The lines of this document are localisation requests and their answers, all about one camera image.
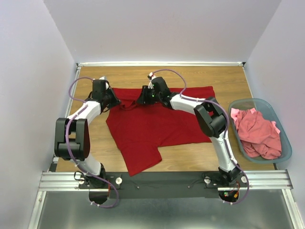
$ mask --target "blue plastic basket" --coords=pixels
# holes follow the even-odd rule
[[[264,159],[261,156],[249,157],[247,155],[247,153],[244,151],[243,145],[240,141],[240,138],[238,136],[236,127],[234,125],[234,121],[233,121],[232,118],[230,118],[231,123],[233,125],[234,134],[235,134],[235,136],[237,138],[237,141],[238,141],[239,148],[248,160],[253,161],[255,163],[259,163],[259,164],[269,164],[269,163],[283,162],[283,161],[288,160],[291,157],[292,148],[291,148],[291,145],[289,143],[289,140],[286,136],[286,133],[285,133],[280,121],[278,120],[278,118],[275,114],[275,111],[273,110],[272,106],[268,102],[266,102],[265,100],[262,100],[262,99],[240,99],[240,100],[236,100],[236,101],[232,102],[229,106],[229,116],[231,114],[231,109],[232,108],[239,109],[239,110],[244,110],[244,111],[248,110],[248,109],[255,108],[257,111],[262,112],[264,119],[270,120],[270,121],[276,121],[276,127],[281,131],[280,138],[281,138],[281,144],[282,144],[282,154],[281,154],[280,157],[278,157],[277,159],[273,159],[273,160]]]

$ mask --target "cable clip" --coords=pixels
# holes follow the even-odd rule
[[[148,79],[152,80],[153,78],[153,73],[149,73],[149,75],[147,76]]]

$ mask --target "white backdrop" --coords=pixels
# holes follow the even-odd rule
[[[44,0],[76,62],[245,62],[280,0]]]
[[[305,219],[305,2],[283,0],[245,65],[254,97],[277,113],[293,152],[288,168],[293,195]]]
[[[0,1],[0,228],[27,229],[75,62],[42,0]]]

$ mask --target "red t-shirt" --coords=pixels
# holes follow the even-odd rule
[[[122,103],[110,110],[106,123],[130,176],[162,161],[158,146],[211,142],[193,114],[171,110],[160,103],[136,104],[141,89],[114,88],[114,92]],[[215,97],[211,86],[187,88],[183,94],[194,98]]]

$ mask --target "wooden table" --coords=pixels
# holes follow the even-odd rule
[[[155,70],[168,67],[82,67],[80,77],[100,78],[105,75],[112,87],[141,88],[148,84],[147,75]],[[170,67],[184,76],[188,87],[213,86],[216,99],[226,110],[237,99],[251,98],[249,87],[240,66],[175,66]],[[183,87],[183,81],[174,73],[162,72],[169,87]],[[75,97],[87,98],[92,89],[89,80],[80,80]],[[73,101],[71,114],[78,110],[81,102]],[[108,113],[104,113],[90,124],[91,153],[106,168],[106,171],[127,171],[123,157],[117,148],[106,125]],[[256,164],[247,160],[239,150],[236,138],[230,127],[229,140],[238,163],[244,170],[272,170],[273,164]],[[187,144],[159,147],[162,162],[146,171],[208,171],[218,169],[218,160],[212,143]],[[60,158],[57,172],[72,172],[76,168],[69,161]]]

